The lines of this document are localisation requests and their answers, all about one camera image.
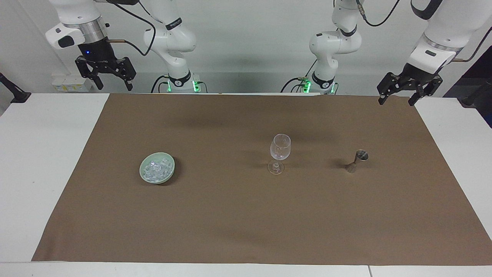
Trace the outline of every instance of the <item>green indicator light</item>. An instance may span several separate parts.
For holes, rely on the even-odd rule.
[[[194,88],[195,92],[200,91],[200,85],[198,85],[195,81],[193,81],[193,88]]]
[[[329,95],[337,95],[338,91],[338,83],[333,84],[332,90],[330,91]]]
[[[309,93],[309,90],[311,89],[311,82],[306,81],[306,84],[304,85],[303,92],[304,93]]]

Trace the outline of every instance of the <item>black clamp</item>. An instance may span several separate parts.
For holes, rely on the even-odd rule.
[[[125,82],[125,86],[129,91],[133,89],[131,81],[135,78],[137,72],[135,71],[135,68],[133,68],[133,65],[128,57],[115,60],[115,63],[109,63],[108,61],[88,61],[84,58],[84,56],[79,56],[75,60],[75,64],[79,69],[80,75],[83,78],[89,78],[94,81],[99,90],[104,87],[101,78],[97,76],[99,73],[110,73],[116,77],[119,77]]]
[[[433,79],[427,83],[412,79],[407,76],[395,75],[391,72],[387,73],[386,76],[377,85],[377,90],[379,92],[379,104],[383,105],[388,97],[394,93],[398,93],[402,90],[415,90],[416,92],[408,100],[410,106],[414,106],[415,103],[425,97],[434,95],[435,91],[442,84],[442,78],[439,75],[435,75]]]

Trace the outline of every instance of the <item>white wall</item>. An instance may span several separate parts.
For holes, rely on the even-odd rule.
[[[366,1],[369,21],[381,21],[394,1]],[[149,0],[142,3],[150,6]],[[148,28],[145,23],[110,4],[98,3],[97,6],[104,21],[111,24],[110,38],[124,38],[145,47],[142,41],[143,31]],[[198,37],[196,50],[186,54],[189,65],[212,92],[278,92],[288,79],[304,75],[314,61],[308,47],[310,37],[321,31],[335,30],[331,22],[331,0],[179,0],[178,6],[184,23]],[[80,54],[77,47],[54,51],[44,41],[43,33],[58,23],[48,0],[3,0],[1,7],[0,69],[4,70],[4,63],[8,64],[5,71],[11,73],[12,80],[19,86],[35,92],[52,92],[49,78],[52,72],[63,71],[65,66],[72,73],[78,72],[73,62]],[[139,6],[129,9],[148,18]],[[17,19],[15,10],[32,21]],[[491,24],[489,20],[474,35],[460,57],[467,58],[473,52]],[[426,26],[426,21],[411,11],[409,0],[401,1],[393,16],[381,27],[369,27],[361,19],[361,49],[338,56],[339,93],[377,95],[376,85],[386,72],[400,73]],[[8,34],[8,40],[4,39],[4,33]],[[491,44],[492,37],[479,54]],[[165,72],[154,53],[141,57],[124,44],[114,45],[114,49],[118,57],[130,57],[138,72],[134,92],[148,92],[155,78]],[[472,64],[454,63],[446,67],[441,74],[444,83],[436,95],[444,95]],[[126,91],[123,82],[116,77],[101,78],[105,84],[103,91]]]

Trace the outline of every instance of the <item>metal jigger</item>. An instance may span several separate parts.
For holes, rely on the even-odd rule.
[[[345,169],[349,173],[354,173],[357,170],[357,162],[359,161],[367,161],[369,159],[369,154],[364,151],[364,150],[357,150],[357,153],[355,153],[355,160],[353,163],[348,164],[345,166]]]

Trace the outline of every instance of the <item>cable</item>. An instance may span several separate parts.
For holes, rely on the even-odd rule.
[[[144,5],[142,4],[142,2],[138,1],[138,3],[140,4],[140,6],[142,7],[142,9],[144,9],[144,11],[150,16],[152,17],[152,19],[154,19],[155,21],[159,22],[159,23],[162,23],[164,24],[162,21],[158,20],[157,18],[153,17],[151,15],[151,13],[149,13],[149,11],[147,11],[147,9],[144,7]]]
[[[337,92],[338,92],[338,87],[340,86],[338,83],[335,83],[334,86],[337,86],[337,89],[335,89],[335,94],[334,95],[337,95]]]
[[[116,6],[116,7],[118,7],[120,10],[122,10],[122,11],[126,12],[127,14],[129,14],[129,15],[131,15],[131,16],[133,16],[133,17],[136,17],[136,18],[138,18],[138,19],[142,20],[143,22],[145,22],[145,23],[149,24],[150,26],[152,26],[152,29],[154,30],[154,35],[152,36],[152,40],[151,40],[151,43],[150,43],[150,45],[149,45],[149,48],[147,49],[147,51],[146,51],[145,53],[143,53],[140,49],[138,49],[138,47],[137,47],[137,46],[135,46],[133,43],[131,43],[131,42],[126,41],[126,40],[124,40],[124,39],[123,39],[124,43],[127,43],[127,44],[129,44],[129,45],[133,46],[133,48],[137,49],[137,51],[138,51],[138,52],[139,52],[142,56],[144,56],[144,57],[145,57],[145,56],[147,56],[147,54],[150,52],[150,50],[151,50],[151,48],[152,48],[152,45],[154,44],[155,35],[156,35],[156,33],[157,33],[157,31],[155,30],[155,26],[154,26],[154,25],[153,25],[150,21],[148,21],[148,20],[146,20],[146,19],[141,18],[140,16],[138,16],[138,15],[136,15],[136,14],[132,13],[131,11],[129,11],[129,10],[127,10],[127,9],[123,8],[122,6],[120,6],[120,5],[116,4],[116,3],[114,3],[112,0],[107,0],[107,1],[108,1],[108,3],[115,5],[115,6]]]
[[[473,52],[473,54],[471,55],[471,57],[469,59],[466,59],[466,60],[463,60],[463,59],[454,59],[451,62],[454,62],[454,63],[467,63],[467,62],[473,60],[473,58],[475,58],[475,55],[477,54],[477,52],[480,49],[480,47],[482,47],[482,44],[484,44],[485,39],[487,39],[487,36],[490,34],[491,31],[492,31],[492,27],[490,27],[490,29],[487,31],[487,33],[485,33],[485,36],[482,38],[482,41],[480,41],[480,43],[477,46],[477,49],[475,49],[475,52]]]
[[[166,75],[159,76],[159,77],[155,80],[154,85],[152,86],[151,93],[154,93],[155,86],[157,85],[157,83],[159,82],[159,80],[161,80],[162,78],[167,78],[167,77],[168,77],[168,76],[166,76]]]
[[[308,70],[308,72],[306,73],[306,75],[304,75],[304,77],[307,77],[307,76],[309,75],[309,72],[311,72],[311,69],[314,67],[314,65],[316,64],[316,62],[317,62],[317,61],[318,61],[317,59],[316,59],[316,60],[314,60],[314,63],[312,63],[311,67],[309,68],[309,70]]]
[[[299,80],[299,78],[297,77],[297,78],[292,78],[292,79],[290,79],[287,83],[285,83],[285,85],[283,86],[283,88],[282,88],[282,90],[280,91],[280,93],[282,93],[282,92],[283,92],[283,90],[284,90],[284,89],[285,89],[285,88],[286,88],[286,87],[287,87],[290,83],[292,83],[292,82],[293,82],[293,81],[295,81],[295,80]]]
[[[294,92],[294,89],[295,89],[296,87],[297,87],[297,89],[299,90],[299,88],[300,88],[300,87],[302,87],[302,85],[301,85],[301,84],[299,84],[299,85],[295,85],[295,86],[293,86],[293,87],[292,87],[292,89],[290,90],[290,92]]]
[[[160,93],[160,86],[161,86],[162,84],[169,85],[169,83],[168,83],[168,82],[161,82],[161,83],[159,83],[159,85],[157,86],[157,91],[158,91],[159,93]]]
[[[207,84],[205,82],[198,82],[198,84],[204,84],[205,85],[205,91],[208,93],[209,88],[207,87]]]
[[[388,20],[388,18],[390,18],[391,14],[393,14],[393,11],[394,11],[394,10],[395,10],[395,8],[397,7],[397,5],[398,5],[398,3],[400,2],[400,0],[397,0],[397,1],[396,1],[395,5],[394,5],[394,6],[393,6],[393,8],[391,9],[391,11],[390,11],[390,13],[388,14],[388,16],[386,16],[386,18],[385,18],[385,19],[384,19],[381,23],[379,23],[379,24],[371,24],[371,23],[368,21],[367,17],[366,17],[366,11],[364,11],[364,8],[362,7],[362,4],[361,4],[360,0],[355,0],[355,2],[357,2],[357,6],[358,6],[358,8],[359,8],[359,12],[361,13],[362,18],[364,19],[364,21],[365,21],[365,22],[366,22],[369,26],[371,26],[371,27],[378,27],[378,26],[383,25],[383,24],[386,22],[386,20]]]

